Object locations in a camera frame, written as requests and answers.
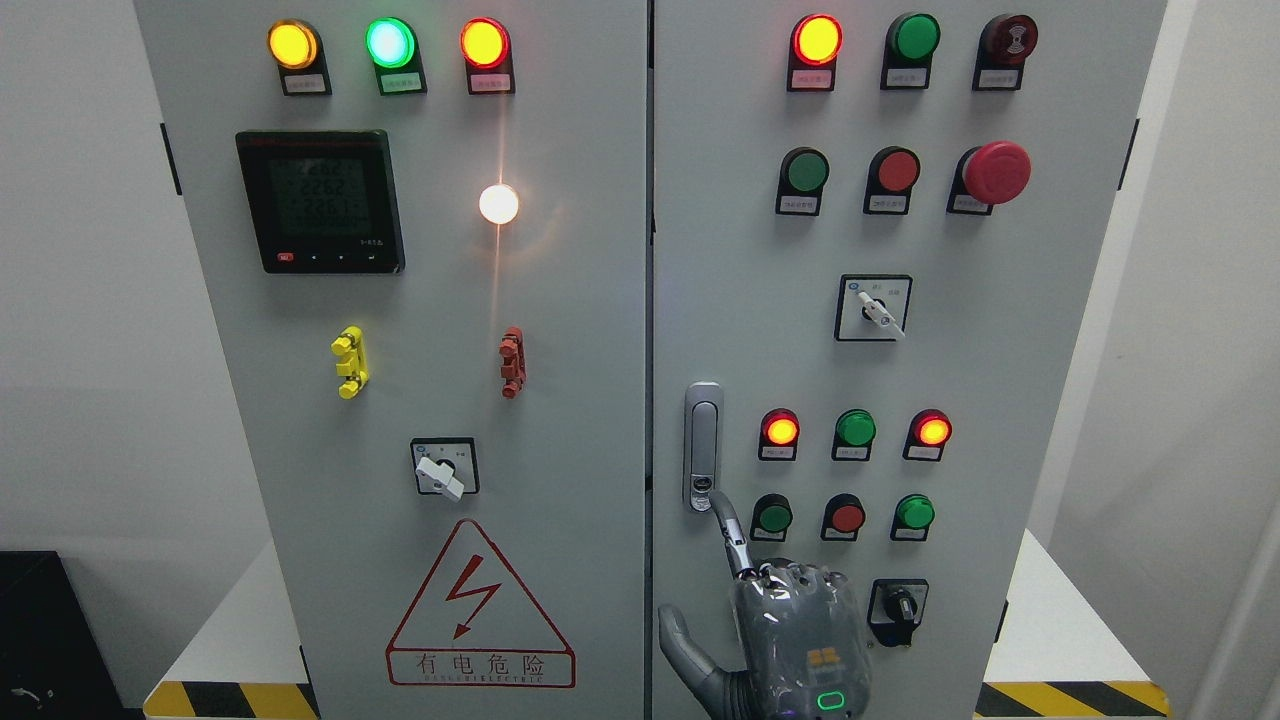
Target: emergency stop button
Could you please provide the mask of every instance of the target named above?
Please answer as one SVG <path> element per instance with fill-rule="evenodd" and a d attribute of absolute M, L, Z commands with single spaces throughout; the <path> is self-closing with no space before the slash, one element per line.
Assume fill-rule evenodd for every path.
<path fill-rule="evenodd" d="M 951 186 L 948 213 L 989 215 L 1021 195 L 1032 179 L 1032 156 L 1016 142 L 997 140 L 960 158 Z"/>

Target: meter display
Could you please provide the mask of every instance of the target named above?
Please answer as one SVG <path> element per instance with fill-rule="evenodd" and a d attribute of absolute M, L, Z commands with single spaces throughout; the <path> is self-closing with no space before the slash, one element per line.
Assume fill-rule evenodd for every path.
<path fill-rule="evenodd" d="M 236 146 L 268 273 L 404 268 L 385 132 L 252 131 Z"/>

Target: lightning bolt symbol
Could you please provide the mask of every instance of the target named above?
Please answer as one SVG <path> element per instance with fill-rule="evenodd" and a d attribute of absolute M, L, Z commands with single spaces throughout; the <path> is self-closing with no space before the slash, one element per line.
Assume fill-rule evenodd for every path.
<path fill-rule="evenodd" d="M 502 587 L 502 583 L 494 583 L 492 585 L 485 585 L 483 588 L 474 588 L 470 591 L 460 592 L 462 591 L 462 585 L 467 584 L 467 580 L 471 579 L 471 575 L 474 575 L 476 569 L 480 568 L 481 562 L 484 562 L 484 557 L 479 555 L 472 555 L 471 560 L 467 562 L 467 566 L 462 570 L 462 574 L 458 575 L 458 582 L 453 583 L 453 589 L 451 589 L 449 594 L 444 597 L 445 601 L 452 601 L 463 597 L 470 597 L 472 594 L 484 593 L 484 600 L 481 600 L 480 605 L 476 605 L 476 609 L 471 611 L 471 615 L 467 618 L 466 623 L 460 623 L 458 626 L 453 630 L 453 639 L 458 639 L 462 635 L 471 632 L 468 623 L 471 623 L 471 620 L 474 620 L 475 616 L 480 614 L 485 603 L 488 603 L 489 600 L 493 597 L 493 593 L 498 592 L 498 588 Z"/>

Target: danger sign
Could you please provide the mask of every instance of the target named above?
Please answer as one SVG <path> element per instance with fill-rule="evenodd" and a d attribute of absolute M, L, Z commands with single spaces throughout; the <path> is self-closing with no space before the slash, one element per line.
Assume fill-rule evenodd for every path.
<path fill-rule="evenodd" d="M 387 646 L 396 685 L 572 688 L 577 659 L 470 518 L 458 520 Z"/>

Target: yellow black hazard stripe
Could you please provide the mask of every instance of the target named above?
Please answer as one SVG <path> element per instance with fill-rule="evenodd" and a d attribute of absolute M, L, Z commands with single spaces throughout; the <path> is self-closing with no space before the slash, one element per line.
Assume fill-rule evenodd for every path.
<path fill-rule="evenodd" d="M 165 680 L 142 706 L 147 717 L 262 717 L 317 720 L 307 683 L 192 683 Z"/>
<path fill-rule="evenodd" d="M 147 717 L 319 720 L 307 683 L 164 682 L 142 707 Z M 984 683 L 974 717 L 1167 717 L 1155 683 Z"/>
<path fill-rule="evenodd" d="M 1155 683 L 983 683 L 974 717 L 1169 717 Z"/>

